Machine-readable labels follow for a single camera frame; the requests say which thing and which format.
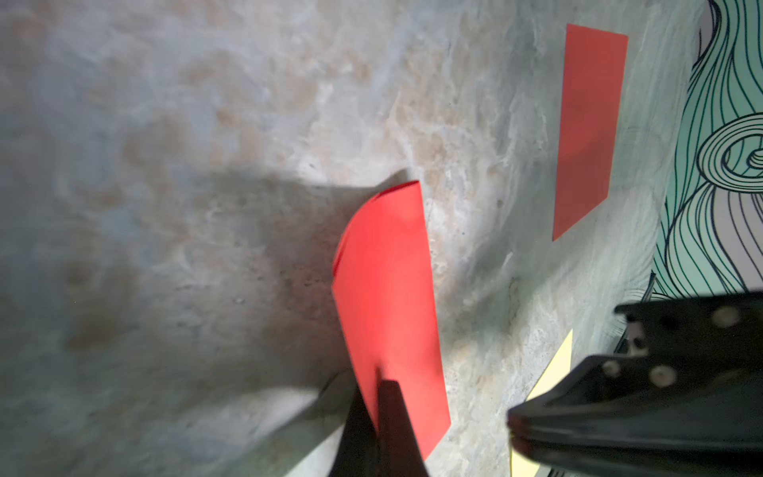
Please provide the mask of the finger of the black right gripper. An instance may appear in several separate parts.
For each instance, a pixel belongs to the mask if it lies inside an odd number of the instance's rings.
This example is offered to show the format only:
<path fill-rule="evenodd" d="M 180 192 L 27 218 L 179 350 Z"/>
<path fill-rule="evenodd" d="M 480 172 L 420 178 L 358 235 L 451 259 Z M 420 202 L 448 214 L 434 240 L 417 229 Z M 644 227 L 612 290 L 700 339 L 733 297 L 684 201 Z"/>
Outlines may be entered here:
<path fill-rule="evenodd" d="M 511 443 L 540 464 L 585 476 L 760 476 L 762 427 L 714 417 L 540 419 L 509 413 Z"/>
<path fill-rule="evenodd" d="M 554 417 L 714 417 L 762 427 L 762 369 L 677 357 L 591 356 L 550 391 L 508 411 L 545 423 Z"/>

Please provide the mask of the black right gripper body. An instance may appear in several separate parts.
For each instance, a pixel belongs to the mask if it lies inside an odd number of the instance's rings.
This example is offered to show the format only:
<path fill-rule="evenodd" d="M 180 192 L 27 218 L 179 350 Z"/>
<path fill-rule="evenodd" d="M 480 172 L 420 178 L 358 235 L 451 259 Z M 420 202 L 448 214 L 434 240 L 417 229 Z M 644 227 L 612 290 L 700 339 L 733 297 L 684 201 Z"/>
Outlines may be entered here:
<path fill-rule="evenodd" d="M 634 352 L 686 358 L 760 358 L 760 291 L 623 303 Z"/>

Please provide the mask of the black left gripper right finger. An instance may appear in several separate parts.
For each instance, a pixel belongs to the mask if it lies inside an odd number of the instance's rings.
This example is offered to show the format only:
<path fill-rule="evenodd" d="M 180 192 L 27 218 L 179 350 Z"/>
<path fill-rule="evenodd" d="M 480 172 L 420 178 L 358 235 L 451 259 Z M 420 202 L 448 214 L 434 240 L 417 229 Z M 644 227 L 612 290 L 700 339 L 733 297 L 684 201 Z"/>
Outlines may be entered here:
<path fill-rule="evenodd" d="M 386 379 L 381 368 L 376 375 L 380 475 L 429 477 L 399 382 Z"/>

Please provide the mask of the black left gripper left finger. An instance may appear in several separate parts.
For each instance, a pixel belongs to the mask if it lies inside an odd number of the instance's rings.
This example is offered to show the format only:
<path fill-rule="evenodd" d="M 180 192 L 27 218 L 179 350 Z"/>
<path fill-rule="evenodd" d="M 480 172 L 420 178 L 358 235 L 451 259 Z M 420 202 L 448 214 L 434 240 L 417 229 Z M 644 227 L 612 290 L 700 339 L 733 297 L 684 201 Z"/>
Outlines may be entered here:
<path fill-rule="evenodd" d="M 379 445 L 361 390 L 356 388 L 329 477 L 377 477 Z"/>

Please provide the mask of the red square paper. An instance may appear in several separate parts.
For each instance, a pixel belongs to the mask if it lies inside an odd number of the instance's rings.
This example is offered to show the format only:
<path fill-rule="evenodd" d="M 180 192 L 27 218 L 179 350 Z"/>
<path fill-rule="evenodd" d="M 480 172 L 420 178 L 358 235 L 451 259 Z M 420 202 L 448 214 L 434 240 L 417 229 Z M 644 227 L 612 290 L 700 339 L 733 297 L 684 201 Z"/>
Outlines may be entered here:
<path fill-rule="evenodd" d="M 625 35 L 566 28 L 554 240 L 608 197 L 627 50 Z"/>
<path fill-rule="evenodd" d="M 379 382 L 398 382 L 418 448 L 429 457 L 451 418 L 419 182 L 373 196 L 351 218 L 334 258 L 332 294 L 373 425 Z"/>

